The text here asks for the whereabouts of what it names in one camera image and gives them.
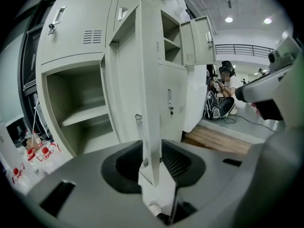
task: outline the headphones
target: headphones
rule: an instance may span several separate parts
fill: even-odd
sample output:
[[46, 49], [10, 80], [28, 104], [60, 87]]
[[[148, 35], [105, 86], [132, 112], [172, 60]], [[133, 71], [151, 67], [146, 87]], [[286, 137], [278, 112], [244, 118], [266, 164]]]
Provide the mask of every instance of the headphones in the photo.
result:
[[226, 71], [226, 72], [229, 72], [229, 77], [235, 75], [236, 76], [236, 73], [234, 71], [234, 68], [231, 64], [231, 62], [229, 61], [223, 61], [222, 62], [222, 66], [218, 69], [219, 70], [219, 73], [221, 74], [222, 72]]

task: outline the lock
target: lock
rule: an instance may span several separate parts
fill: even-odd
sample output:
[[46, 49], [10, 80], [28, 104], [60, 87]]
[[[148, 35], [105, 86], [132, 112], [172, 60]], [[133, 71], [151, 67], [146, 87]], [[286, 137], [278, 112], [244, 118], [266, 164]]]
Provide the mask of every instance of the lock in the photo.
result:
[[56, 30], [56, 26], [53, 24], [49, 24], [48, 27], [50, 28], [48, 35], [52, 35], [54, 33], [54, 31]]

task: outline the black slot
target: black slot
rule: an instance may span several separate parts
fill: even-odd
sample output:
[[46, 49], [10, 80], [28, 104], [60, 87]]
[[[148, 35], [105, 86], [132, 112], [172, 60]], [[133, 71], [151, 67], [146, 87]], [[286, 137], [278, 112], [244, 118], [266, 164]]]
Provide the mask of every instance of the black slot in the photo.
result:
[[40, 207], [52, 216], [56, 217], [74, 187], [75, 184], [62, 181], [40, 204]]
[[224, 159], [223, 162], [226, 164], [229, 164], [229, 165], [237, 166], [237, 167], [240, 167], [240, 165], [242, 164], [241, 161], [237, 161], [237, 160], [233, 160], [233, 159]]

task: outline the open locker door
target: open locker door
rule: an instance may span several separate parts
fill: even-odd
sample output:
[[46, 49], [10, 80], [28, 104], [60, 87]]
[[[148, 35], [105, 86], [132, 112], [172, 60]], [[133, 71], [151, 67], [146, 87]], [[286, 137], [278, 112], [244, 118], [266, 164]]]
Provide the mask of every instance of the open locker door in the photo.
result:
[[180, 25], [184, 66], [216, 64], [212, 30], [207, 16]]
[[[159, 168], [161, 144], [157, 56], [161, 24], [159, 9], [140, 0], [115, 29], [105, 55], [106, 87], [116, 129], [123, 141], [143, 140], [153, 169]], [[137, 121], [135, 115], [142, 118]]]

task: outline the ceiling light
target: ceiling light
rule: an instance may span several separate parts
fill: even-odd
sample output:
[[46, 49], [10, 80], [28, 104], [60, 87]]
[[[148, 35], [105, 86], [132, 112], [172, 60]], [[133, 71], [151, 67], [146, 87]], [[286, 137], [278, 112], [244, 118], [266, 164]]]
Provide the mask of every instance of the ceiling light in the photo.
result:
[[226, 21], [227, 23], [231, 23], [231, 22], [233, 21], [233, 18], [227, 17], [227, 18], [225, 19], [225, 21]]
[[272, 22], [272, 20], [270, 18], [267, 18], [267, 19], [264, 20], [265, 24], [270, 24], [271, 22]]

